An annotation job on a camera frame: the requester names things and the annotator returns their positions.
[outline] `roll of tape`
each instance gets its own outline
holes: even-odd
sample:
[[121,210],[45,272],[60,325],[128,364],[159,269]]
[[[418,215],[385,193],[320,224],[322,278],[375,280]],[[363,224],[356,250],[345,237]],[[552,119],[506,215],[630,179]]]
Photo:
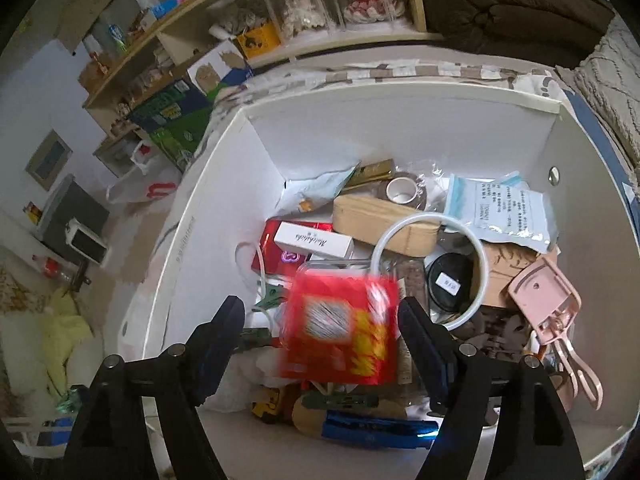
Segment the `roll of tape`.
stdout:
[[398,171],[393,179],[378,184],[377,197],[422,211],[427,203],[427,190],[416,174]]

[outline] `white ring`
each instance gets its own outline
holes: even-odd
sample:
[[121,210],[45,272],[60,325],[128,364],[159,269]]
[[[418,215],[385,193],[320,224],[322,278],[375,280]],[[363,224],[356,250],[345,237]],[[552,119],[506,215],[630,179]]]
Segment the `white ring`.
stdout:
[[472,243],[476,253],[478,254],[478,259],[480,263],[480,286],[478,287],[478,293],[476,294],[473,303],[469,305],[469,308],[466,309],[459,317],[454,319],[453,321],[449,321],[448,323],[443,323],[443,327],[447,330],[453,330],[466,323],[473,314],[475,314],[480,305],[482,304],[482,298],[484,298],[484,293],[486,292],[486,288],[489,285],[489,262],[486,259],[486,253],[484,252],[484,248],[482,247],[482,242],[480,239],[465,226],[462,222],[460,222],[457,218],[453,218],[452,216],[443,215],[442,213],[415,213],[412,215],[399,220],[395,224],[393,224],[389,229],[385,231],[385,233],[380,237],[376,247],[373,249],[373,254],[371,255],[371,268],[369,269],[369,273],[373,276],[380,275],[380,258],[382,257],[382,251],[385,249],[386,245],[391,240],[391,237],[395,235],[400,229],[406,227],[407,225],[414,224],[419,221],[428,221],[428,220],[436,220],[441,222],[442,224],[449,225],[455,228],[457,231],[461,232],[465,235],[469,241]]

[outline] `white cable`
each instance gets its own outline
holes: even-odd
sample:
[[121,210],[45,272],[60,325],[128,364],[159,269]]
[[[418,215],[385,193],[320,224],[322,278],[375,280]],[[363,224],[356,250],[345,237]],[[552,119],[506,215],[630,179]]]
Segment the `white cable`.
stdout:
[[[260,299],[263,300],[267,297],[267,272],[266,268],[264,267],[264,257],[262,256],[260,245],[258,245],[256,242],[253,242],[253,245],[256,252],[258,253],[258,262],[260,263]],[[267,318],[267,321],[269,322],[269,332],[273,336],[276,322],[273,319],[271,313],[267,311],[266,308],[263,308],[261,306],[254,305],[252,308],[264,314],[264,316]]]
[[255,251],[258,253],[258,262],[260,263],[260,299],[263,300],[267,296],[267,272],[264,266],[264,257],[262,250],[257,242],[254,242]]
[[[238,248],[240,246],[246,246],[246,245],[251,245],[253,248],[255,248],[255,251],[258,253],[258,262],[260,263],[260,299],[263,300],[266,296],[267,296],[267,272],[266,272],[266,268],[264,266],[264,257],[262,256],[262,251],[260,250],[260,245],[258,245],[256,242],[241,242],[236,246],[236,266],[238,267],[238,270],[241,271],[240,269],[240,265],[238,265]],[[247,288],[249,289],[249,291],[251,293],[253,293],[252,287],[247,285]],[[273,319],[273,316],[264,308],[262,308],[261,306],[256,306],[253,305],[252,309],[258,310],[261,313],[264,314],[264,316],[267,318],[267,321],[269,322],[269,332],[271,332],[271,334],[273,335],[273,330],[275,329],[276,326],[276,322]],[[247,317],[250,316],[252,314],[251,311],[249,311],[247,313]]]
[[385,231],[385,233],[380,237],[376,247],[373,249],[373,254],[371,255],[371,268],[369,272],[373,276],[380,275],[380,258],[382,257],[382,251],[385,249],[385,246],[388,244],[391,237],[395,235],[400,229],[406,227],[407,225],[414,224],[420,221],[429,221],[435,220],[441,222],[445,225],[449,225],[455,228],[457,231],[465,235],[469,241],[472,243],[476,253],[478,254],[478,260],[480,262],[480,285],[478,287],[478,293],[476,294],[473,303],[469,305],[469,308],[466,309],[459,317],[454,319],[453,321],[449,321],[443,323],[443,327],[447,330],[453,330],[466,323],[473,314],[475,314],[480,305],[482,304],[482,298],[484,298],[484,293],[486,292],[486,288],[489,284],[489,263],[486,259],[486,253],[482,248],[482,243],[479,238],[465,226],[462,222],[453,218],[451,216],[443,215],[441,213],[415,213],[409,215],[407,218],[403,218],[402,220],[393,224],[389,229]]

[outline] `white product box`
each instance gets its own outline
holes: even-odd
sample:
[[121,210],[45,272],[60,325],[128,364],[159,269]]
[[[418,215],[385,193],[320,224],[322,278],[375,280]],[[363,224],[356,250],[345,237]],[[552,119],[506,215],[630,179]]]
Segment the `white product box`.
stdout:
[[288,222],[280,224],[273,241],[283,251],[297,254],[350,258],[353,253],[353,238],[350,236]]

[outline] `red box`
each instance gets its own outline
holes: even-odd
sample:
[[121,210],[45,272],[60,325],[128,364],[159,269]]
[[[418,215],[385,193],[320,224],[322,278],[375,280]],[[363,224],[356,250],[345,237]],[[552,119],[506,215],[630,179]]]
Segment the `red box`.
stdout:
[[[295,220],[287,220],[287,222],[306,227],[314,227],[322,231],[332,231],[334,227],[333,224],[324,222],[298,222]],[[260,237],[260,249],[262,250],[262,257],[264,258],[264,270],[267,274],[278,274],[292,278],[298,270],[298,267],[306,262],[307,255],[283,251],[274,243],[273,238],[281,223],[282,220],[269,218],[264,225],[264,231]],[[257,254],[254,257],[251,268],[256,272],[260,272],[260,261],[258,260]]]

